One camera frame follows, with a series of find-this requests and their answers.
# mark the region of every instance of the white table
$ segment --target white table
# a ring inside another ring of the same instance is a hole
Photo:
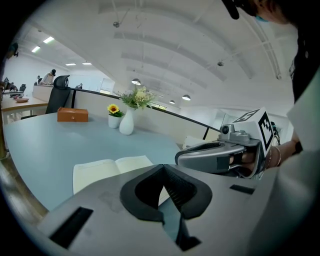
[[[8,124],[8,116],[11,114],[23,112],[23,111],[30,111],[30,114],[33,114],[35,110],[46,109],[48,103],[33,97],[29,97],[28,102],[21,102],[18,103],[14,98],[3,98],[1,109],[3,113],[3,123],[6,125]]]
[[[137,156],[175,164],[180,151],[167,135],[135,128],[126,136],[91,114],[83,123],[57,122],[56,113],[27,118],[5,125],[4,136],[24,183],[49,211],[73,195],[77,164]]]

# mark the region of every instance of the small white pot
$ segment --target small white pot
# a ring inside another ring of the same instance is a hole
[[[118,128],[121,122],[121,117],[109,115],[108,124],[110,128]]]

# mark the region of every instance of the open notebook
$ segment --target open notebook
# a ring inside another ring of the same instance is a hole
[[[154,164],[145,155],[124,157],[116,161],[107,159],[76,164],[73,167],[73,194],[78,193],[80,190],[96,181],[153,165]],[[159,197],[159,205],[168,198],[169,195],[166,189],[163,188]]]

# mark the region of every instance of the yellow sunflower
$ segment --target yellow sunflower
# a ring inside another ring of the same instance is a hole
[[[110,106],[108,106],[108,111],[111,114],[117,113],[119,111],[119,107],[116,104],[111,104]]]

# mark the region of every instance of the brown leather box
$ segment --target brown leather box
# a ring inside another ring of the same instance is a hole
[[[60,107],[58,109],[58,122],[88,122],[88,110]]]

